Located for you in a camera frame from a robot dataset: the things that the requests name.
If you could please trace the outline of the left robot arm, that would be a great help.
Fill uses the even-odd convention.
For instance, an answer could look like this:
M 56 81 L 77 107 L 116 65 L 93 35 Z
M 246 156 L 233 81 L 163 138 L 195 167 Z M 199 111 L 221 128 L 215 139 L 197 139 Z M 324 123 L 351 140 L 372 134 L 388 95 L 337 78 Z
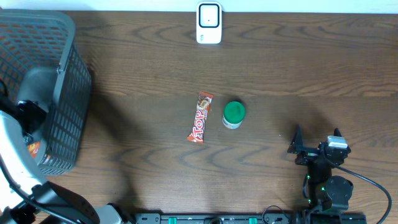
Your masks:
M 33 223 L 40 212 L 44 223 L 134 223 L 114 203 L 93 207 L 85 198 L 47 178 L 24 142 L 45 113 L 35 103 L 15 105 L 1 83 L 1 223 Z

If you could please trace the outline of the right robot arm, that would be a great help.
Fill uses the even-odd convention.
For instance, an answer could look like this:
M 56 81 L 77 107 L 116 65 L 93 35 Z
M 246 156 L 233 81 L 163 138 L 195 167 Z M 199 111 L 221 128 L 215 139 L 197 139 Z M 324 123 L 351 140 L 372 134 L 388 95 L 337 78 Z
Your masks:
M 342 212 L 348 209 L 353 184 L 342 176 L 332 174 L 332 169 L 342 165 L 351 152 L 337 128 L 317 147 L 307 147 L 301 128 L 297 127 L 287 152 L 296 154 L 295 163 L 307 168 L 302 192 L 310 208 L 316 212 Z

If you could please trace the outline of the green-capped white bottle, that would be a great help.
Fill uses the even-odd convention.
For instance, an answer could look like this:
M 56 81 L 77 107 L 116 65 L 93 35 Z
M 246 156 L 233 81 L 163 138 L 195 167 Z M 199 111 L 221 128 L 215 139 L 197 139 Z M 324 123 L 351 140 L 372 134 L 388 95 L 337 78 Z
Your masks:
M 246 115 L 246 109 L 239 101 L 230 101 L 223 111 L 223 124 L 228 129 L 237 129 L 242 124 Z

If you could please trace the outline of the small orange box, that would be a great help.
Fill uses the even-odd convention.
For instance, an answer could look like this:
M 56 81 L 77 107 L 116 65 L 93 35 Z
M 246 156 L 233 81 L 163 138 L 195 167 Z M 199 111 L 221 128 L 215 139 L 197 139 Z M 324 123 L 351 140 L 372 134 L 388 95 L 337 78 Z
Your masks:
M 44 140 L 29 144 L 27 148 L 37 164 L 46 163 L 51 158 L 50 153 L 47 151 L 47 142 Z

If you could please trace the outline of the orange Top chocolate bar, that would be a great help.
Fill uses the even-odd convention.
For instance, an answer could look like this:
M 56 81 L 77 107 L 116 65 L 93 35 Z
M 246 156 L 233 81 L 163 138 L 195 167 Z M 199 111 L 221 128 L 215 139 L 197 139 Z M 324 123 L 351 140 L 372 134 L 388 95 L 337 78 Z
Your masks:
M 205 123 L 210 111 L 210 105 L 213 95 L 201 91 L 198 96 L 196 105 L 195 119 L 191 133 L 188 135 L 187 140 L 190 142 L 197 142 L 203 144 L 203 135 L 205 132 Z

